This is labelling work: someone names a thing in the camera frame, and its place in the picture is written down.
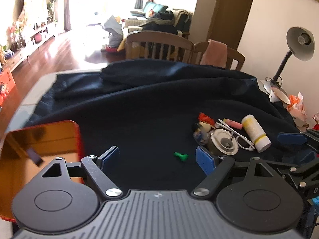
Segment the pink tube candy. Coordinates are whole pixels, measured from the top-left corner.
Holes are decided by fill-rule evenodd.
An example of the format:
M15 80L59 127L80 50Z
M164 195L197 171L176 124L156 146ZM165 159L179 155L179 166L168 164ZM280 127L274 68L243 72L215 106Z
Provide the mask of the pink tube candy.
M223 120L229 127L235 128L235 129L239 129L241 130L243 128L243 125L239 122L235 122L233 120L230 119L224 119Z

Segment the white bowl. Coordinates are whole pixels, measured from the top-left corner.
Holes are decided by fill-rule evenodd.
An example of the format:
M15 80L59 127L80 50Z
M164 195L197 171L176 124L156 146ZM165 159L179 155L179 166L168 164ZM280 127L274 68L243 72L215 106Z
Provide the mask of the white bowl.
M287 105L289 105L291 103L289 97L284 92L282 92L280 89L275 88L275 87L271 88L270 94L269 94L269 99L270 99L271 103L275 103L275 102L279 102L279 101L281 101Z

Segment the pile of dark clothes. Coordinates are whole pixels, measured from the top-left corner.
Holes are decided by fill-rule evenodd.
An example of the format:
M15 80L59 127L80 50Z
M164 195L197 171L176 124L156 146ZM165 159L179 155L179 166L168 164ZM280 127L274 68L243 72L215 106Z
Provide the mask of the pile of dark clothes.
M151 25L173 26L177 31L188 33L192 20L192 12L184 9L172 9L166 12L157 12L152 17L143 21L138 27Z

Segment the pink towel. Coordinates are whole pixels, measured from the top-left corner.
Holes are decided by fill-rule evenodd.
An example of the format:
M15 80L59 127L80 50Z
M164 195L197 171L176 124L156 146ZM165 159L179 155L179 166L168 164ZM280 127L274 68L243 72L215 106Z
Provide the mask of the pink towel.
M227 45L224 43L209 39L207 49L205 50L202 56L200 64L225 68L227 58L228 58Z

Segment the orange gift box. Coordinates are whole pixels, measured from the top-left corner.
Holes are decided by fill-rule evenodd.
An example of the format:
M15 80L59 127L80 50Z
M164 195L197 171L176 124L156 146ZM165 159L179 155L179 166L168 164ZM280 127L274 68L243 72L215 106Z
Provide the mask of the orange gift box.
M6 100L10 91L16 86L14 78L9 69L3 70L0 77L1 81L1 93L0 93L0 105L2 107L3 102Z

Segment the white yellow bottle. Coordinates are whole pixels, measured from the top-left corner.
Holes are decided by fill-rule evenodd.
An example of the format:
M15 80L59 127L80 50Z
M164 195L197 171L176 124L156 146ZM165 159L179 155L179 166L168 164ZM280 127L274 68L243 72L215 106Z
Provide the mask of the white yellow bottle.
M271 146L270 139L253 115L249 114L245 116L241 124L258 153L262 153Z

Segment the tissue pack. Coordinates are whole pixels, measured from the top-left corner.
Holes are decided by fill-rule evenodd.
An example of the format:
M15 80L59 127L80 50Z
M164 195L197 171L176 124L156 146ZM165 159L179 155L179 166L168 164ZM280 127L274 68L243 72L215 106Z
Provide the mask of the tissue pack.
M297 96L291 94L289 96L290 104L287 106L287 110L294 118L306 122L307 114L305 112L303 99L304 97L301 92L299 92Z

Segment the orange metal tin box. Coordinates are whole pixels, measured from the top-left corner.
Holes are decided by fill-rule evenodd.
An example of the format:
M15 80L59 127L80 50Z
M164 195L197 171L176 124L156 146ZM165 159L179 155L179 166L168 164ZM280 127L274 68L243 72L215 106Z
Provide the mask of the orange metal tin box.
M1 218L15 221L13 198L50 161L78 162L84 156L80 128L71 120L8 132L1 141Z

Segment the wooden chair right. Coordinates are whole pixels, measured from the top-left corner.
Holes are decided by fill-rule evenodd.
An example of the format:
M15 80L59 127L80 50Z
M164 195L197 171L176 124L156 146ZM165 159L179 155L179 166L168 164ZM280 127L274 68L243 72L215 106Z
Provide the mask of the wooden chair right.
M231 69L233 61L237 62L235 70L240 71L245 57L237 50L212 39L196 43L190 60L195 65L210 65L228 70Z

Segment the dark navy cloth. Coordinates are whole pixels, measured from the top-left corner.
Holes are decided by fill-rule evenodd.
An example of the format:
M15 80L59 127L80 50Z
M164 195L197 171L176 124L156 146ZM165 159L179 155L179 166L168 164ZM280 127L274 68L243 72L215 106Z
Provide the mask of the dark navy cloth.
M214 120L253 115L271 141L260 154L264 160L302 165L315 158L310 149L277 141L280 132L297 128L254 76L181 62L135 59L99 72L60 75L27 126L72 120L88 155L117 146L118 163L107 175L122 190L191 190L205 178L192 132L201 112ZM182 162L174 152L189 157Z

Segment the white frame sunglasses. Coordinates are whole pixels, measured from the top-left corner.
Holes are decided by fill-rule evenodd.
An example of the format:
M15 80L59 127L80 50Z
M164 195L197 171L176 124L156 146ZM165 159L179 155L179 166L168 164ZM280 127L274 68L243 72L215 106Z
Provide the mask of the white frame sunglasses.
M253 151L255 149L254 143L251 142L248 138L245 136L239 134L236 130L234 130L231 126L226 124L223 120L219 119L218 122L215 123L215 128L223 128L227 131L229 131L237 141L238 146L241 149L244 149L246 151Z

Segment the low tv console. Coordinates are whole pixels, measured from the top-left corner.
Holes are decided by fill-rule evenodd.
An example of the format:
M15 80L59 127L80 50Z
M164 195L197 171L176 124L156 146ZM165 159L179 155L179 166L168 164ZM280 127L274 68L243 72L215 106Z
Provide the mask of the low tv console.
M7 59L5 64L2 64L2 69L9 69L12 72L21 62L25 60L29 62L31 54L36 50L39 50L45 42L50 38L55 37L56 34L56 22L51 22L38 28L27 38L25 46L17 49L14 52L14 55Z

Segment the small patterned tape roll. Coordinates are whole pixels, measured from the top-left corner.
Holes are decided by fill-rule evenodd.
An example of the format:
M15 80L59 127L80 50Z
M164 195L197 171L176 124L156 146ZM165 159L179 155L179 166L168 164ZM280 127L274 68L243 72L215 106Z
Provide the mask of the small patterned tape roll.
M197 128L193 137L199 145L206 145L209 141L209 135L203 128Z

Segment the purple rectangular block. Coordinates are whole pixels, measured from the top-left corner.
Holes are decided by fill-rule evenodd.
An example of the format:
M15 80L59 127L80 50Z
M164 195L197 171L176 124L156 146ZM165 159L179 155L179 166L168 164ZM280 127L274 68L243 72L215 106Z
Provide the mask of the purple rectangular block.
M36 151L33 148L27 149L26 153L29 156L30 160L32 160L36 166L39 167L44 162L41 156L38 153L36 153Z

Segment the green push pin toy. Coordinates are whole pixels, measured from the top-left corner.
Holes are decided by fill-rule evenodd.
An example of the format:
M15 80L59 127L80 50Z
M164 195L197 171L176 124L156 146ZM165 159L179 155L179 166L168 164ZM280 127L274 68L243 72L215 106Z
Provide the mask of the green push pin toy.
M174 156L179 158L182 162L186 162L189 157L187 154L182 154L179 152L174 152Z

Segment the wooden chair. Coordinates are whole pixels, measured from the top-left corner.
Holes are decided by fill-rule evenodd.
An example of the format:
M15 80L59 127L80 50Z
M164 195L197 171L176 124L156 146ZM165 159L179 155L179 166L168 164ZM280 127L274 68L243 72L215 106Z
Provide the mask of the wooden chair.
M194 44L184 37L159 31L135 31L125 42L126 59L159 59L163 61L190 61Z
M235 70L240 71L245 57L237 50L212 39L196 43L190 60L195 65L210 65L228 70L231 69L233 61L237 62Z

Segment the wooden chair left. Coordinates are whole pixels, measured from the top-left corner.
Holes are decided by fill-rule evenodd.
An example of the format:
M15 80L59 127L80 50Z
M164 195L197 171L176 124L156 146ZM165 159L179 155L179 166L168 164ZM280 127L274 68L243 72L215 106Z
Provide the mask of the wooden chair left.
M163 61L190 61L194 44L184 37L159 31L135 31L125 42L126 59L159 59Z

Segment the teal sofa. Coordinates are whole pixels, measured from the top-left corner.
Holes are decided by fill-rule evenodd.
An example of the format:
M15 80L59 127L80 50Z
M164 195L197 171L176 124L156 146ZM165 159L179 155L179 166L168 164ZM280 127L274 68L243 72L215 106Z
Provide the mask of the teal sofa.
M130 13L132 14L132 16L149 18L151 11L153 11L154 13L164 13L167 9L167 5L161 5L148 1L143 9L134 9Z

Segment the red snack packet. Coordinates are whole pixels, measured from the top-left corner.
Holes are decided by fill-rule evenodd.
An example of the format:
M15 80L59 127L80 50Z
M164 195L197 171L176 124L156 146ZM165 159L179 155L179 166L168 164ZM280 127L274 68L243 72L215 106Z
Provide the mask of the red snack packet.
M204 122L204 123L207 123L209 124L210 126L214 126L215 125L215 120L210 118L210 116L204 114L203 112L201 112L199 115L198 115L198 120L199 122Z

